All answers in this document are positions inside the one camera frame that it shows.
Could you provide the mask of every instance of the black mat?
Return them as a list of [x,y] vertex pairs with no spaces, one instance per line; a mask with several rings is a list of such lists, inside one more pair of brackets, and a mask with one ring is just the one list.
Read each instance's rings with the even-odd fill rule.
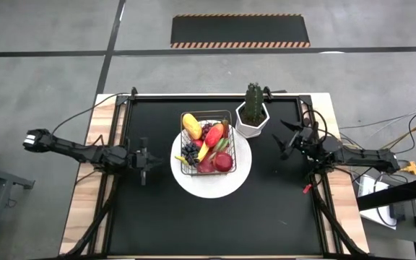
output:
[[309,47],[300,14],[182,14],[173,18],[172,48]]
[[235,101],[147,102],[132,108],[127,136],[133,149],[149,137],[149,151],[165,163],[147,174],[122,178],[112,219],[112,255],[317,255],[319,233],[310,194],[303,194],[305,158],[279,160],[271,133],[290,138],[279,119],[297,120],[294,102],[267,104],[271,119],[261,136],[250,139],[253,163],[245,183],[219,199],[201,199],[181,188],[170,169],[170,150],[185,111],[227,109]]

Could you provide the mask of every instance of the potted plant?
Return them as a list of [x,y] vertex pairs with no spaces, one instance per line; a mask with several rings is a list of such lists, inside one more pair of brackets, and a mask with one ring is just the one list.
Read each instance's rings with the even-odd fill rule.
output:
[[263,92],[258,83],[250,83],[245,94],[245,102],[241,103],[235,113],[237,122],[235,129],[245,138],[257,137],[269,120],[269,113],[264,102]]

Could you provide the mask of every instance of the cactus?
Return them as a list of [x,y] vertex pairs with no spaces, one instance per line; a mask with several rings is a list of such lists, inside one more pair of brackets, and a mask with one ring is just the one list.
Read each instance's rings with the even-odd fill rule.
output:
[[250,83],[245,94],[245,107],[241,111],[242,122],[250,126],[259,126],[264,121],[263,92],[258,83]]

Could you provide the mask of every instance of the wire basket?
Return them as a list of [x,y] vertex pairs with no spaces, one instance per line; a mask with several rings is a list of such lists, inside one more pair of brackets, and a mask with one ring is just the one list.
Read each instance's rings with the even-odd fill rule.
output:
[[210,175],[219,175],[219,174],[228,174],[235,171],[237,168],[237,160],[235,158],[235,142],[234,142],[234,128],[232,122],[232,115],[228,110],[212,110],[212,111],[194,111],[194,112],[184,112],[181,114],[181,155],[182,155],[182,147],[185,147],[186,144],[192,142],[191,137],[187,130],[184,129],[182,124],[182,118],[185,114],[190,113],[192,114],[195,119],[199,122],[200,127],[203,127],[205,124],[211,123],[215,125],[217,123],[221,123],[221,120],[226,119],[229,122],[229,131],[228,131],[228,139],[229,139],[229,146],[226,149],[226,153],[228,153],[233,159],[232,168],[228,172],[218,172],[215,171],[213,173],[200,173],[196,167],[185,165],[181,162],[181,171],[185,175],[190,176],[210,176]]

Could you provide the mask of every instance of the fruit basket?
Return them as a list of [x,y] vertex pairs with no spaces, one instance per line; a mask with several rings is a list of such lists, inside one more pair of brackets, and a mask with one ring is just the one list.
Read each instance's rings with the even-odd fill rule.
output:
[[[184,127],[184,123],[186,123],[187,126],[187,120],[186,122],[184,122],[184,116],[186,114],[190,114],[195,118],[194,120],[190,116],[192,124],[198,124],[201,127],[201,137],[198,140],[192,137],[192,131],[188,131],[186,129],[187,127]],[[199,154],[201,155],[203,153],[204,145],[206,145],[208,142],[211,142],[211,145],[214,144],[213,140],[216,137],[214,139],[212,137],[216,133],[210,133],[210,131],[217,124],[222,125],[222,137],[219,139],[219,141],[216,142],[215,146],[211,146],[210,148],[208,148],[208,152],[205,156],[203,156],[201,160],[197,160],[197,158],[199,158]],[[230,114],[230,111],[228,110],[194,111],[182,113],[180,156],[186,159],[186,161],[181,161],[181,172],[189,176],[209,176],[218,174],[228,174],[234,172],[237,163],[235,158],[235,142],[233,131],[234,128],[232,124],[232,116]],[[222,171],[219,171],[219,169],[214,166],[214,161],[217,160],[218,165],[221,165],[220,160],[230,160],[228,158],[229,156],[227,155],[229,155],[230,158],[232,158],[232,166],[229,170],[224,168],[222,169]]]

